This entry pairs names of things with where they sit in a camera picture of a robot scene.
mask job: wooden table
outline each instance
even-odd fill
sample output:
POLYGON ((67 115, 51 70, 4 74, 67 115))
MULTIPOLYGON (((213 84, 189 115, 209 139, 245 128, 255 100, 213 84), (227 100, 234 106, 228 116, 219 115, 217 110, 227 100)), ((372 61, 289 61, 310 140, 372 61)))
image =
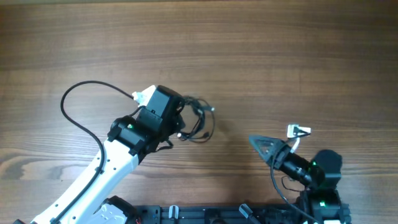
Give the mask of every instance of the wooden table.
MULTIPOLYGON (((133 205, 282 202, 248 136, 284 138, 297 122, 313 128, 298 154, 327 148, 344 157, 338 190, 354 223, 396 223, 397 21, 388 1, 0 8, 0 223, 31 221, 98 151, 59 108, 83 80, 128 92, 161 84, 216 108, 208 144, 173 138, 175 149, 147 156, 115 188, 133 205)), ((87 85, 66 107, 105 140, 136 104, 87 85)))

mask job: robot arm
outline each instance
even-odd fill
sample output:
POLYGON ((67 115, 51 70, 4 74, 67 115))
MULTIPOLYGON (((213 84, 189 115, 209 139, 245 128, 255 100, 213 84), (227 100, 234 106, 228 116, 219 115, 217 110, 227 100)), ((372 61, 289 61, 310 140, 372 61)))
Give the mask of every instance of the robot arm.
POLYGON ((265 136, 250 136, 249 140, 259 156, 271 168, 271 180, 276 191, 309 223, 351 223, 348 206, 342 204, 336 189, 341 179, 343 158, 332 150, 321 150, 308 161, 295 153, 299 139, 310 135, 311 129, 290 124, 287 141, 265 136), (289 142, 295 141, 293 147, 289 142), (274 179, 274 170, 280 170, 305 186, 296 204, 290 204, 282 195, 274 179))
MULTIPOLYGON (((103 143, 102 167, 100 167, 102 161, 100 151, 67 191, 43 213, 37 215, 31 223, 126 223, 128 214, 114 205, 102 203, 115 186, 134 171, 146 155, 172 148, 169 136, 180 133, 185 127, 180 112, 193 99, 189 97, 187 101, 187 97, 182 97, 164 86, 150 86, 142 93, 133 93, 133 96, 139 103, 139 108, 133 114, 113 122, 108 139, 103 143), (158 148, 161 142, 167 142, 169 145, 158 148), (98 169, 101 169, 99 175, 90 184, 98 169)), ((195 133, 187 134, 184 140, 191 140, 204 127, 204 110, 208 109, 202 107, 200 103, 192 108, 201 112, 198 122, 200 121, 202 125, 195 129, 195 133)))
MULTIPOLYGON (((129 154, 129 148, 117 140, 104 142, 107 163, 103 167, 103 173, 98 176, 89 190, 77 201, 74 206, 62 217, 61 223, 89 223, 93 214, 111 193, 115 186, 139 163, 138 155, 129 154)), ((80 174, 74 183, 63 195, 48 209, 37 215, 32 223, 50 223, 86 186, 100 164, 101 154, 97 153, 89 166, 80 174)), ((126 216, 113 216, 113 223, 125 223, 126 216)))

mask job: white connector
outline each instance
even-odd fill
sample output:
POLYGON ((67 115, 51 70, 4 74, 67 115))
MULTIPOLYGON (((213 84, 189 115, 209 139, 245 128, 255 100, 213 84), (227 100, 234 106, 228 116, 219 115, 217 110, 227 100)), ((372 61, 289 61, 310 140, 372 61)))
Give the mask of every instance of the white connector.
POLYGON ((134 100, 137 101, 137 103, 139 104, 138 106, 146 106, 148 105, 149 100, 155 91, 156 91, 156 86, 151 85, 142 92, 135 91, 134 93, 132 93, 132 97, 134 97, 134 100))
POLYGON ((290 150, 291 153, 294 153, 297 150, 297 148, 299 148, 300 137, 305 136, 307 133, 311 134, 311 128, 300 127, 299 124, 289 124, 287 126, 287 137, 296 138, 296 141, 294 142, 294 145, 290 150))

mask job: black wire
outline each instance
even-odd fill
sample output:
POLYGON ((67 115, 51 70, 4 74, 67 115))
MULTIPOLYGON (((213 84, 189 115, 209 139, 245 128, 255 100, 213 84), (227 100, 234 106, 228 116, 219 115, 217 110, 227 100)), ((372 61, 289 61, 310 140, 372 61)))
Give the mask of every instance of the black wire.
POLYGON ((210 104, 204 99, 194 98, 192 96, 185 96, 184 100, 185 100, 185 104, 186 105, 192 106, 193 110, 201 111, 201 114, 199 115, 198 121, 193 126, 192 130, 189 133, 184 133, 184 135, 182 136, 183 138, 181 139, 181 141, 189 140, 189 141, 194 142, 194 143, 205 143, 205 142, 209 141, 211 139, 211 137, 213 137, 213 134, 214 134, 214 131, 215 131, 215 128, 216 128, 216 119, 215 119, 215 116, 214 116, 214 112, 212 110, 209 110, 209 112, 211 114, 211 118, 213 120, 213 127, 211 129, 211 132, 210 133, 206 132, 203 136, 197 137, 197 138, 195 138, 194 136, 196 134, 198 134, 203 129, 203 127, 205 126, 205 123, 206 123, 205 110, 203 109, 204 106, 202 106, 199 103, 199 101, 204 102, 207 105, 207 108, 211 108, 210 104))
POLYGON ((170 140, 166 140, 165 142, 167 142, 168 146, 162 146, 156 152, 164 149, 172 149, 174 147, 173 143, 170 140))
POLYGON ((105 82, 101 82, 101 81, 85 81, 85 82, 80 82, 77 84, 74 84, 73 86, 71 86, 62 96, 61 98, 61 112, 63 114, 63 116, 70 121, 72 124, 74 124, 75 126, 77 126, 78 128, 82 129, 84 132, 86 132, 87 134, 89 134, 91 137, 93 137, 93 139, 97 142, 98 146, 99 146, 99 150, 101 151, 101 161, 99 162, 99 166, 96 169, 96 172, 94 174, 94 176, 91 178, 91 180, 86 184, 86 186, 83 188, 83 190, 81 190, 81 192, 69 203, 68 206, 65 207, 64 210, 62 210, 61 213, 59 213, 59 215, 53 219, 51 221, 51 224, 56 224, 59 222, 59 220, 64 216, 64 214, 66 214, 70 208, 72 208, 72 206, 80 199, 80 197, 90 188, 90 186, 93 184, 93 182, 95 181, 95 179, 97 178, 97 176, 99 176, 99 174, 101 173, 101 171, 103 170, 104 167, 104 160, 105 160, 105 150, 104 150, 104 146, 102 145, 102 142, 100 141, 100 139, 98 139, 98 137, 92 133, 90 130, 88 130, 87 128, 83 127, 81 124, 77 123, 76 121, 74 121, 73 119, 71 119, 71 117, 69 117, 69 115, 67 115, 67 113, 65 112, 65 109, 63 107, 63 103, 65 101, 65 98, 67 97, 67 95, 76 87, 81 86, 81 85, 85 85, 85 84, 100 84, 100 85, 105 85, 108 87, 111 87, 112 89, 122 93, 123 95, 134 99, 130 94, 126 93, 125 91, 119 89, 116 86, 110 85, 108 83, 105 82))
POLYGON ((291 189, 291 188, 288 188, 288 187, 285 186, 284 178, 286 178, 286 177, 289 177, 289 176, 285 175, 285 176, 282 177, 282 186, 284 186, 284 189, 291 190, 291 191, 294 191, 294 192, 300 192, 299 190, 291 189))
POLYGON ((319 223, 322 224, 323 222, 319 222, 318 220, 316 220, 314 217, 312 217, 311 215, 307 214, 306 212, 302 211, 301 209, 299 209, 298 207, 296 207, 295 205, 289 203, 289 201, 285 198, 285 196, 283 195, 283 193, 280 191, 280 189, 278 188, 276 181, 275 181, 275 177, 274 177, 274 164, 275 164, 275 160, 277 158, 277 155, 279 154, 281 149, 279 149, 274 156, 272 156, 272 164, 271 164, 271 181, 272 184, 274 184, 274 188, 275 190, 278 192, 278 194, 280 195, 280 197, 283 199, 283 201, 286 202, 286 204, 288 204, 289 206, 291 206, 292 208, 296 209, 296 211, 298 211, 300 214, 302 214, 303 216, 319 223))
POLYGON ((136 115, 136 113, 137 113, 139 110, 143 109, 143 108, 145 108, 145 106, 139 106, 134 112, 132 112, 131 114, 129 114, 129 116, 134 116, 134 115, 136 115))

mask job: black joint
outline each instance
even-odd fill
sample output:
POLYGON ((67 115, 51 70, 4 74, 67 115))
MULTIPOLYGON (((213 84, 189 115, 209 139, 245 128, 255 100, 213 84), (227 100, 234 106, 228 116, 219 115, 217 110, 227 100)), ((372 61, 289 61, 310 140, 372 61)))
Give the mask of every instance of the black joint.
POLYGON ((99 172, 99 174, 103 174, 105 171, 104 170, 101 170, 101 172, 99 172))
POLYGON ((115 140, 116 137, 119 136, 121 131, 122 131, 122 129, 119 127, 112 128, 110 130, 110 132, 108 133, 108 141, 113 142, 113 140, 115 140))
POLYGON ((137 210, 130 203, 119 198, 118 196, 108 198, 106 203, 109 205, 114 205, 116 208, 120 209, 123 212, 123 215, 125 215, 128 220, 137 215, 137 210))
POLYGON ((25 224, 25 223, 20 220, 15 220, 15 222, 13 224, 25 224))
POLYGON ((140 140, 137 142, 137 144, 133 148, 130 148, 129 153, 130 153, 130 155, 134 156, 134 155, 140 153, 143 148, 145 148, 145 142, 140 140))

